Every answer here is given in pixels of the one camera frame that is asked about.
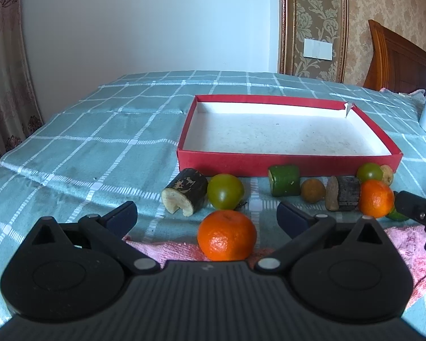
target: pink towel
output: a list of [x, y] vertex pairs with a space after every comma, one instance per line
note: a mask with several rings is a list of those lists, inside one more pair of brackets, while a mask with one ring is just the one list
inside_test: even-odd
[[[424, 226], [392, 227], [386, 229], [385, 232], [398, 249], [414, 278], [414, 291], [407, 304], [407, 308], [409, 308], [426, 294], [426, 250], [424, 249], [426, 233]], [[144, 244], [131, 241], [129, 236], [125, 237], [125, 240], [132, 247], [155, 259], [161, 266], [164, 266], [167, 260], [208, 261], [197, 245], [170, 241]], [[257, 250], [248, 258], [249, 265], [253, 267], [261, 257], [272, 252], [272, 249]]]

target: red box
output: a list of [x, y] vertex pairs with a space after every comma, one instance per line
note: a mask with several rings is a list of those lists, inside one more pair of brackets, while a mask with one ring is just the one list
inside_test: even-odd
[[367, 162], [396, 171], [402, 152], [355, 104], [268, 95], [196, 95], [177, 157], [180, 170], [195, 168], [207, 176], [263, 177], [272, 165], [294, 164], [301, 176], [315, 177], [355, 175]]

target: orange fruit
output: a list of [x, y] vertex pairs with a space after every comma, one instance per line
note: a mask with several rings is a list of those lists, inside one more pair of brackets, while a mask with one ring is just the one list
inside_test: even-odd
[[394, 193], [382, 181], [367, 180], [361, 184], [358, 208], [365, 215], [381, 218], [394, 207]]
[[245, 260], [252, 254], [257, 231], [251, 220], [239, 211], [218, 210], [200, 223], [197, 241], [213, 261]]

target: wooden bed frame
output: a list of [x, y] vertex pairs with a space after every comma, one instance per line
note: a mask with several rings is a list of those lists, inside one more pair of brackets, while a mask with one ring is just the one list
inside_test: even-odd
[[426, 52], [417, 45], [369, 20], [374, 56], [364, 87], [410, 93], [426, 90]]

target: green fruit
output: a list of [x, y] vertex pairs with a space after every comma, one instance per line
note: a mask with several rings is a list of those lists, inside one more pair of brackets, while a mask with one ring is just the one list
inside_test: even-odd
[[210, 179], [207, 196], [218, 210], [234, 210], [244, 196], [241, 181], [231, 174], [217, 174]]
[[361, 183], [367, 180], [381, 181], [383, 178], [383, 171], [378, 164], [366, 163], [358, 168], [357, 178]]
[[391, 219], [392, 221], [398, 221], [398, 222], [404, 222], [406, 220], [408, 220], [409, 218], [406, 217], [405, 215], [402, 215], [401, 213], [398, 213], [396, 211], [396, 208], [393, 207], [393, 210], [390, 211], [387, 214], [387, 218]]

